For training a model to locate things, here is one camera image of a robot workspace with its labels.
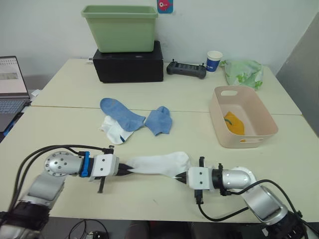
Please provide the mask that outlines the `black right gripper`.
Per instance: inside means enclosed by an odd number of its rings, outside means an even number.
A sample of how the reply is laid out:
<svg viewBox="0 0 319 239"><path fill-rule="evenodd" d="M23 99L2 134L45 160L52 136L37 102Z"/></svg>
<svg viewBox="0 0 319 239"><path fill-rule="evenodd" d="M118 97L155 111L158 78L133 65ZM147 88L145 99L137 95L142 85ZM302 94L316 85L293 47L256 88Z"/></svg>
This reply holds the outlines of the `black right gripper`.
<svg viewBox="0 0 319 239"><path fill-rule="evenodd" d="M188 179L188 172L182 172L176 175L176 180L188 185L189 184L189 179Z"/></svg>

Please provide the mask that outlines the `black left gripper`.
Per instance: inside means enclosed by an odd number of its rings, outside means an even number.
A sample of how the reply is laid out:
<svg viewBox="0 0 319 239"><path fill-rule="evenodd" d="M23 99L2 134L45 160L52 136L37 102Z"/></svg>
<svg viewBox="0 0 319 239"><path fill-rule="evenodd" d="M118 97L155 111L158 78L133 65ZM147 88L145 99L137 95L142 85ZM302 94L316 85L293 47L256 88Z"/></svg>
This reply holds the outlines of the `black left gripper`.
<svg viewBox="0 0 319 239"><path fill-rule="evenodd" d="M124 163L118 163L117 170L116 170L114 175L115 176L126 176L126 175L133 174L133 172L128 171L130 169L132 169L131 166L128 166L128 165L126 165Z"/></svg>

